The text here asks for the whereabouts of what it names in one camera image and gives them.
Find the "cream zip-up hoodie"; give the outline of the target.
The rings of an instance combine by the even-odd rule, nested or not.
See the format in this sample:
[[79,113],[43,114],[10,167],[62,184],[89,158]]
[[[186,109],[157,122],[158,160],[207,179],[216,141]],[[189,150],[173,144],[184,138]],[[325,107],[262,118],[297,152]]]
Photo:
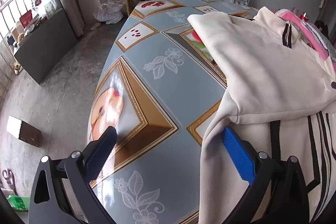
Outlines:
[[[200,223],[335,223],[335,69],[291,22],[261,8],[189,23],[227,88],[202,142]],[[222,143],[231,127],[255,159],[241,179]]]

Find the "brown cardboard box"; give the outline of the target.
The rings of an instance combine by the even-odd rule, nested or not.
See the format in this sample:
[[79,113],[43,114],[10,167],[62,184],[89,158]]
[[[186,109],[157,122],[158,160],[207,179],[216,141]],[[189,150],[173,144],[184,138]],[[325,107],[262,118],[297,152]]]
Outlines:
[[16,139],[21,140],[29,145],[39,147],[41,144],[41,130],[11,115],[8,117],[6,130]]

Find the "blue patterned tablecloth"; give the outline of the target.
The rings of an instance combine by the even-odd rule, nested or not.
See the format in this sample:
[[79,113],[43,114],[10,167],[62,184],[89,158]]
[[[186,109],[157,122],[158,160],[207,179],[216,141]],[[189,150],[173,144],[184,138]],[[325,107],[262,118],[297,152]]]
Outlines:
[[219,1],[140,2],[110,50],[88,139],[116,129],[117,143],[91,187],[117,223],[198,221],[202,137],[226,77],[187,18],[214,11],[257,13]]

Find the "dark grey low cabinet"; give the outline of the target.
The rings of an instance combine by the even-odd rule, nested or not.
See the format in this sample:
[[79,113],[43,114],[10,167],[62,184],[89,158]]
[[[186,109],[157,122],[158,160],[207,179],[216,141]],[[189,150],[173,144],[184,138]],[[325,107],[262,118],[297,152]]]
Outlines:
[[41,84],[53,67],[76,44],[77,39],[66,13],[59,9],[23,38],[14,57],[31,78]]

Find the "pink floral fleece blanket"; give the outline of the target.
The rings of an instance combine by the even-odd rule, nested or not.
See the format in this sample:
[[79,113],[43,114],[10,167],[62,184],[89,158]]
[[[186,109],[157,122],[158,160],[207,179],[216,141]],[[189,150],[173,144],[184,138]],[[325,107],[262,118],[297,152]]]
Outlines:
[[331,63],[335,69],[335,48],[314,24],[300,19],[295,13],[287,9],[278,10],[275,14],[286,21],[294,23],[301,33],[306,36],[309,45],[319,53],[323,60],[326,60],[328,57],[331,59]]

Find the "white plastic bag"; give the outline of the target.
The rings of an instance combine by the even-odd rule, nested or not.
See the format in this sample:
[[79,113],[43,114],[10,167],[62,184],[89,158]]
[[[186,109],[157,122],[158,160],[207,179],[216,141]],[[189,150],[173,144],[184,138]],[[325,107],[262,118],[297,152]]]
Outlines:
[[98,5],[92,15],[98,22],[116,24],[127,15],[126,0],[107,0]]

